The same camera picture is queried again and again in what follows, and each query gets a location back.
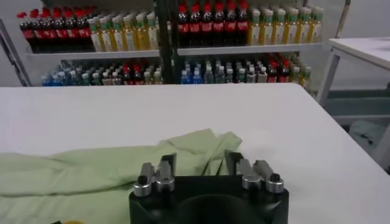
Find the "table leg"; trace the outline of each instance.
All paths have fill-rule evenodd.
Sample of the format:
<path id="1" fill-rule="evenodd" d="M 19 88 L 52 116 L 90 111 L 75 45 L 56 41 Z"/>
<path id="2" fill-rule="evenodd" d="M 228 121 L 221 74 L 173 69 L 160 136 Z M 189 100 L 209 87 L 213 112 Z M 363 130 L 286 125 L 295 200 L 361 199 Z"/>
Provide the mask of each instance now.
<path id="1" fill-rule="evenodd" d="M 321 85 L 317 93 L 317 102 L 322 107 L 325 106 L 325 101 L 328 98 L 330 86 L 332 85 L 333 78 L 335 77 L 339 61 L 340 57 L 333 53 L 333 51 L 331 51 L 328 58 L 327 66 L 325 67 L 324 76 L 322 78 Z"/>

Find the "light green cloth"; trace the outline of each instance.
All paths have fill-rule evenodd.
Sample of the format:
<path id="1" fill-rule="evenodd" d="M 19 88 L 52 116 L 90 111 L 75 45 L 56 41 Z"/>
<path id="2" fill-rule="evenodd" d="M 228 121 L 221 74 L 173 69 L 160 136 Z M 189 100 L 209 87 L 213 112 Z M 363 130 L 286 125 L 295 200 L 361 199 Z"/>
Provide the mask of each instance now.
<path id="1" fill-rule="evenodd" d="M 129 224 L 128 194 L 141 165 L 158 165 L 176 153 L 176 175 L 215 175 L 224 151 L 236 150 L 233 133 L 210 130 L 162 141 L 156 146 L 75 150 L 49 157 L 0 155 L 0 224 Z"/>

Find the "red-capped bottle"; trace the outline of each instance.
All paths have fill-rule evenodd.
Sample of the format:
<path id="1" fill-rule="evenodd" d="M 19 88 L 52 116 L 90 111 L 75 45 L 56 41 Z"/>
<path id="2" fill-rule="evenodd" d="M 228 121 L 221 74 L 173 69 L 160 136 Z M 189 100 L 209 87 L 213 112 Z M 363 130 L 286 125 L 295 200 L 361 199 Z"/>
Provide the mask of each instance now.
<path id="1" fill-rule="evenodd" d="M 236 40 L 236 8 L 233 2 L 229 2 L 227 6 L 227 14 L 225 20 L 225 33 L 226 33 L 226 44 L 235 45 Z"/>
<path id="2" fill-rule="evenodd" d="M 179 35 L 179 46 L 188 47 L 190 45 L 189 39 L 189 27 L 188 27 L 188 14 L 185 5 L 179 6 L 179 16 L 178 16 L 178 25 L 177 31 Z"/>
<path id="3" fill-rule="evenodd" d="M 79 51 L 81 48 L 79 29 L 77 28 L 77 21 L 70 10 L 65 10 L 65 27 L 69 36 L 69 49 L 71 51 Z"/>
<path id="4" fill-rule="evenodd" d="M 245 1 L 242 1 L 239 5 L 237 16 L 237 42 L 238 45 L 246 45 L 248 37 L 248 5 Z"/>
<path id="5" fill-rule="evenodd" d="M 215 5 L 215 14 L 213 21 L 213 45 L 214 46 L 223 46 L 225 42 L 224 38 L 224 5 L 222 3 L 217 3 Z"/>
<path id="6" fill-rule="evenodd" d="M 190 16 L 190 37 L 191 37 L 191 46 L 200 45 L 200 13 L 199 5 L 194 4 L 191 7 L 191 16 Z"/>
<path id="7" fill-rule="evenodd" d="M 213 14 L 210 3 L 205 4 L 202 16 L 202 45 L 211 46 L 213 44 Z"/>
<path id="8" fill-rule="evenodd" d="M 36 52 L 37 51 L 35 46 L 36 38 L 31 28 L 30 20 L 27 18 L 27 13 L 25 12 L 18 13 L 16 17 L 19 19 L 19 28 L 22 31 L 26 41 L 30 44 L 32 52 Z"/>

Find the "white table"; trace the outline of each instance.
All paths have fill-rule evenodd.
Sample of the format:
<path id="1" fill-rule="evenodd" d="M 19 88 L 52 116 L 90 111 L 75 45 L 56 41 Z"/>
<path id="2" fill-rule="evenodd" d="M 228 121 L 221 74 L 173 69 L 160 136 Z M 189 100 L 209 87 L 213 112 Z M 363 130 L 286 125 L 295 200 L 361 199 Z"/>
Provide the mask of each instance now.
<path id="1" fill-rule="evenodd" d="M 48 155 L 232 131 L 290 191 L 289 223 L 388 223 L 390 178 L 295 84 L 0 88 L 0 149 Z"/>

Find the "metal shelf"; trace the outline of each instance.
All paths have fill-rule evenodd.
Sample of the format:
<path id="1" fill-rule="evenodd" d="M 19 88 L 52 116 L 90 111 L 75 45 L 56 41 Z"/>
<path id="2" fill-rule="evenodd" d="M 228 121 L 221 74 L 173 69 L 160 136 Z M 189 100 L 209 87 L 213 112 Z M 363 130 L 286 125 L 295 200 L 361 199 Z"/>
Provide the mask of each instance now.
<path id="1" fill-rule="evenodd" d="M 219 55 L 219 54 L 255 54 L 255 53 L 268 53 L 268 52 L 309 51 L 313 49 L 319 49 L 321 47 L 322 47 L 322 43 L 265 45 L 265 46 L 179 48 L 177 50 L 177 54 L 180 56 Z"/>
<path id="2" fill-rule="evenodd" d="M 147 58 L 159 57 L 159 50 L 151 51 L 117 51 L 117 52 L 72 52 L 52 54 L 27 54 L 33 60 L 45 60 L 56 58 L 58 60 L 83 60 L 83 59 L 106 59 L 106 58 Z"/>

